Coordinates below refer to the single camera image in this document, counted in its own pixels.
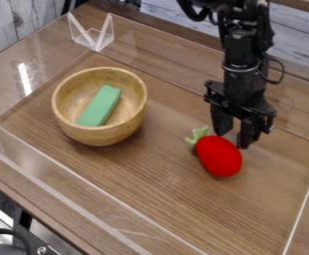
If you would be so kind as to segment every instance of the strawberry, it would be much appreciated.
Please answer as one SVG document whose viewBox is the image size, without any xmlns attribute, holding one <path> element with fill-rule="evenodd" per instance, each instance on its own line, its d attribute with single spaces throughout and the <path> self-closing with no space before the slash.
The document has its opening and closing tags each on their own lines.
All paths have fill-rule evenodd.
<svg viewBox="0 0 309 255">
<path fill-rule="evenodd" d="M 231 176 L 242 166 L 242 155 L 234 144 L 221 136 L 210 135 L 209 127 L 193 130 L 185 141 L 195 145 L 195 152 L 206 170 L 215 176 Z"/>
</svg>

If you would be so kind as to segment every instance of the wooden bowl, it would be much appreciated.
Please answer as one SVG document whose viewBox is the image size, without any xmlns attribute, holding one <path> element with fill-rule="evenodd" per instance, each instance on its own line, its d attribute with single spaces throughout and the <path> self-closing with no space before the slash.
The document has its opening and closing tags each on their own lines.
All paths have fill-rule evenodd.
<svg viewBox="0 0 309 255">
<path fill-rule="evenodd" d="M 115 111 L 100 127 L 86 127 L 76 121 L 103 84 L 122 89 Z M 143 80 L 119 68 L 94 68 L 70 76 L 52 97 L 52 109 L 65 134 L 83 144 L 103 146 L 126 139 L 140 127 L 148 99 Z"/>
</svg>

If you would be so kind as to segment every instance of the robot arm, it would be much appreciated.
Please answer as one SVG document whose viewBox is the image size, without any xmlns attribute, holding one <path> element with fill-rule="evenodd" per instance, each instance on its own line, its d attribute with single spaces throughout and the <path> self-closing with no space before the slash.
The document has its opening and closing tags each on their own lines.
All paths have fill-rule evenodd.
<svg viewBox="0 0 309 255">
<path fill-rule="evenodd" d="M 213 128 L 218 135 L 233 129 L 233 118 L 241 120 L 237 136 L 239 148 L 249 148 L 261 133 L 270 133 L 277 112 L 265 100 L 269 60 L 273 46 L 269 0 L 177 0 L 186 16 L 195 22 L 209 18 L 218 26 L 225 50 L 223 84 L 207 81 L 205 100 L 211 104 Z M 197 13 L 193 6 L 201 7 Z"/>
</svg>

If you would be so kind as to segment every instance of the green sponge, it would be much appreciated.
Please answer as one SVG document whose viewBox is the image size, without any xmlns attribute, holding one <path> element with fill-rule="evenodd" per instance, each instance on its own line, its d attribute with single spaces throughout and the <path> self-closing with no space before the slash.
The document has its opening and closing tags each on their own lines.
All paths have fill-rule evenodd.
<svg viewBox="0 0 309 255">
<path fill-rule="evenodd" d="M 120 95 L 120 89 L 103 85 L 78 119 L 78 124 L 90 127 L 103 126 L 118 105 Z"/>
</svg>

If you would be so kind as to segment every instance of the sponge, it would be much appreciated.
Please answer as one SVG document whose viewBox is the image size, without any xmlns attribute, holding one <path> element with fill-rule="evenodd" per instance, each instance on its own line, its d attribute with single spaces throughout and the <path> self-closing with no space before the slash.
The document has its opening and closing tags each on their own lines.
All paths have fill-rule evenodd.
<svg viewBox="0 0 309 255">
<path fill-rule="evenodd" d="M 120 101 L 120 96 L 120 89 L 103 85 L 78 119 L 78 124 L 88 127 L 103 126 Z"/>
</svg>

